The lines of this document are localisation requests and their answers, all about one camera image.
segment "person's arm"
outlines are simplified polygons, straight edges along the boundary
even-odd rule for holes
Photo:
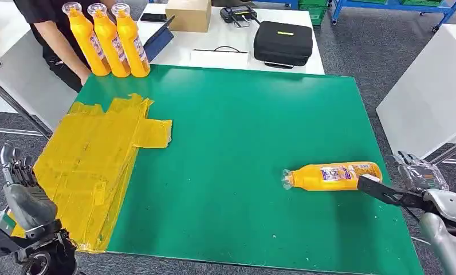
[[[84,85],[91,71],[74,52],[66,37],[58,30],[56,23],[45,21],[34,23],[34,26],[55,54],[80,78],[81,84]]]

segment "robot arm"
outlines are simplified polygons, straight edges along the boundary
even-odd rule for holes
[[[412,155],[400,155],[399,171],[406,177],[408,190],[386,186],[371,175],[359,178],[358,190],[407,211],[408,207],[424,210],[419,221],[422,234],[431,243],[446,274],[456,275],[456,193],[449,191],[435,165]]]
[[[23,275],[83,274],[74,257],[76,245],[56,219],[57,206],[37,183],[32,158],[19,161],[19,154],[10,142],[1,151],[8,207],[0,211],[0,257],[13,253]],[[26,230],[25,238],[11,236],[15,222],[8,216],[9,209]]]

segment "bottle cap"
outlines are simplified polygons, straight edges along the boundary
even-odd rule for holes
[[[284,169],[284,174],[282,176],[282,185],[287,190],[294,187],[294,176],[292,175],[291,170]]]
[[[130,16],[130,6],[125,3],[117,3],[112,7],[112,13],[115,17],[129,17]]]
[[[102,3],[95,3],[88,6],[88,14],[93,18],[103,17],[107,14],[107,6]]]
[[[68,16],[74,16],[78,12],[81,13],[81,4],[78,2],[68,2],[62,6],[61,10]]]

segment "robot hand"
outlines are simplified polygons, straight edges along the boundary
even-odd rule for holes
[[[399,151],[394,156],[407,190],[386,186],[371,175],[358,179],[358,190],[391,205],[402,206],[420,223],[423,236],[429,241],[445,273],[456,275],[456,193],[449,191],[437,166]],[[408,208],[419,208],[418,218]]]
[[[17,223],[28,231],[54,221],[57,206],[37,183],[32,170],[33,158],[18,160],[20,150],[6,142],[1,151],[2,172],[6,184],[3,192]]]

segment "smartphone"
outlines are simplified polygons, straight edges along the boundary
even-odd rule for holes
[[[159,13],[144,13],[142,14],[142,17],[140,17],[140,20],[149,22],[166,22],[167,16]]]

